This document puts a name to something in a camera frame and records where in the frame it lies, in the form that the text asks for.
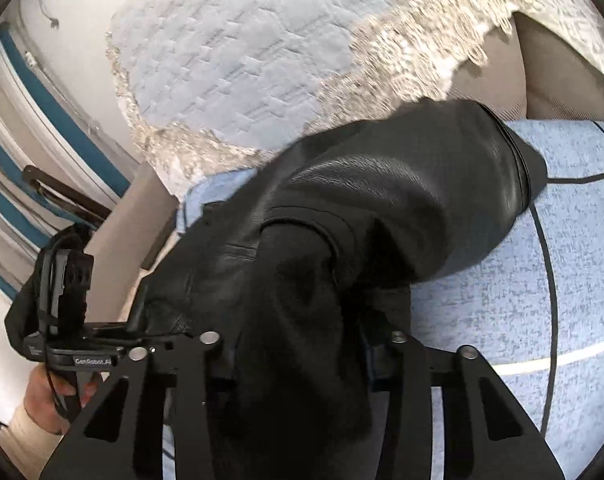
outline light blue fabric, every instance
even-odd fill
[[[604,130],[604,123],[599,123]],[[557,352],[579,351],[604,342],[604,132],[589,121],[509,123],[543,154],[552,178],[594,177],[596,182],[549,184],[536,202],[548,244],[557,293]],[[242,184],[220,174],[198,184],[187,224],[201,206],[230,196]],[[552,302],[540,238],[530,211],[483,262],[453,276],[413,286],[411,331],[424,344],[455,350],[472,344],[493,364],[548,358],[552,348]],[[546,441],[566,480],[574,480],[604,443],[604,351],[557,367]],[[549,370],[503,377],[541,428]],[[375,420],[386,408],[373,396]],[[441,403],[437,390],[434,405]],[[443,474],[443,426],[434,411],[433,479]],[[349,480],[370,480],[381,445],[380,424],[358,443],[349,460]],[[362,457],[369,457],[368,462]]]
[[[162,426],[162,468],[164,480],[175,480],[175,439],[166,424]]]
[[[202,216],[202,206],[227,200],[242,187],[257,170],[227,171],[210,176],[193,186],[179,205],[177,231],[184,234],[186,228]]]

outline white lace trim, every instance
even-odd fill
[[[591,0],[533,0],[521,9],[604,75],[604,18]]]
[[[272,153],[226,144],[210,130],[193,131],[172,123],[157,128],[144,120],[131,91],[128,72],[119,64],[119,49],[106,34],[106,57],[115,79],[119,107],[130,128],[134,145],[153,167],[166,189],[181,202],[193,184],[206,175],[237,168],[254,168]]]
[[[401,102],[423,96],[446,98],[458,66],[487,63],[484,36],[533,0],[397,0],[382,16],[353,30],[354,70],[323,82],[318,92],[324,117],[307,133],[360,119],[380,119]]]

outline human hand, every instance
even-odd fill
[[[53,372],[51,372],[51,382],[60,398],[75,394],[75,388]],[[93,374],[80,398],[82,408],[95,394],[99,383],[101,383],[101,376]],[[42,430],[53,434],[64,434],[68,431],[70,426],[68,420],[57,413],[55,409],[53,392],[46,376],[46,367],[43,364],[38,364],[30,373],[26,395],[24,396],[24,408],[31,420]]]

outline metal screw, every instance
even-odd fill
[[[135,348],[131,349],[130,352],[128,352],[128,356],[133,361],[141,361],[142,359],[145,359],[147,355],[148,350],[143,346],[136,346]]]
[[[476,348],[470,345],[461,346],[459,352],[464,359],[475,359],[479,355]]]
[[[220,341],[220,335],[217,332],[204,332],[199,336],[199,340],[205,345],[212,345]]]
[[[391,332],[391,341],[394,343],[406,343],[408,340],[406,334],[401,330],[393,330]]]

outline beige cushion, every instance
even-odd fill
[[[510,38],[499,28],[487,34],[484,43],[487,66],[480,68],[471,61],[460,65],[453,76],[449,99],[474,99],[486,104],[504,121],[526,117],[524,63],[513,19],[511,25]]]
[[[550,30],[516,13],[527,74],[527,117],[604,121],[604,76]]]
[[[116,321],[140,272],[178,200],[155,170],[143,164],[121,202],[86,246],[95,256],[86,301],[87,321]]]

